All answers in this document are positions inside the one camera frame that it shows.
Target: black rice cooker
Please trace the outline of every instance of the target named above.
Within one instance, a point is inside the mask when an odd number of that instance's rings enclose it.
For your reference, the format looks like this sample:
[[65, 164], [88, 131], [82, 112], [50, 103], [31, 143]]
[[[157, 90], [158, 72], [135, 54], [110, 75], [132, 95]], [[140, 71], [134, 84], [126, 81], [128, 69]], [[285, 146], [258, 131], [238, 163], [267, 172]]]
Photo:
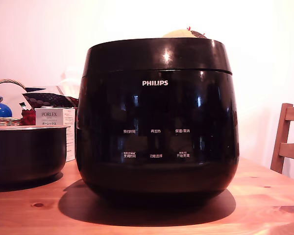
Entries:
[[76, 160], [95, 193], [117, 203], [201, 203], [227, 188], [238, 159], [222, 43], [153, 38], [88, 50]]

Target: philips logo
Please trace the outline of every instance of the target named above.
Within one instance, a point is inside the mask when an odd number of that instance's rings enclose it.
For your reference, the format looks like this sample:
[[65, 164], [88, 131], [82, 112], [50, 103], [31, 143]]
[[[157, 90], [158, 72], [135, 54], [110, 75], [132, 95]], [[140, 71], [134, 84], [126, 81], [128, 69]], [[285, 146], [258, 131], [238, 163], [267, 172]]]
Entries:
[[157, 81], [143, 81], [143, 86], [167, 86], [167, 80], [157, 80]]

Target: black pot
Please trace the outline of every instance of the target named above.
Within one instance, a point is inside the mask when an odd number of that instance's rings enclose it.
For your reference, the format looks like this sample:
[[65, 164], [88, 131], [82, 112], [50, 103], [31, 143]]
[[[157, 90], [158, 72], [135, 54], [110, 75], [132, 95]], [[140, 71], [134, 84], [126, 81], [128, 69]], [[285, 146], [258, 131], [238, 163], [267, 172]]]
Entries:
[[0, 127], [0, 186], [51, 177], [65, 161], [65, 126]]
[[110, 201], [204, 202], [236, 172], [236, 103], [220, 42], [157, 38], [90, 48], [77, 119], [80, 174]]

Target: wicker basket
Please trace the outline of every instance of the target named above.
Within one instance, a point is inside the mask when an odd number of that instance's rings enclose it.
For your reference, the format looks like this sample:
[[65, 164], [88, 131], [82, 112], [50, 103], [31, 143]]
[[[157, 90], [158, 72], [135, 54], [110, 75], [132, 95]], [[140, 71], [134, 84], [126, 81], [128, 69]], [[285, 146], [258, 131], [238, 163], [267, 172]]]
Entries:
[[[15, 80], [12, 79], [3, 79], [0, 80], [0, 84], [2, 83], [13, 83], [20, 87], [22, 87], [25, 90], [25, 86]], [[0, 117], [0, 126], [19, 126], [21, 122], [21, 118], [14, 118], [14, 117]]]

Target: red object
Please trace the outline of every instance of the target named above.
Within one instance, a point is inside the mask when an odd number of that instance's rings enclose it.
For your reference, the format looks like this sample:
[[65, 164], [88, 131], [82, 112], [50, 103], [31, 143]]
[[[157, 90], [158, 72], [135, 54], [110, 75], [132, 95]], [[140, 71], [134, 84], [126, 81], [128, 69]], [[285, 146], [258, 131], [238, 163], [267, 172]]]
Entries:
[[20, 126], [36, 125], [36, 111], [35, 110], [22, 110]]

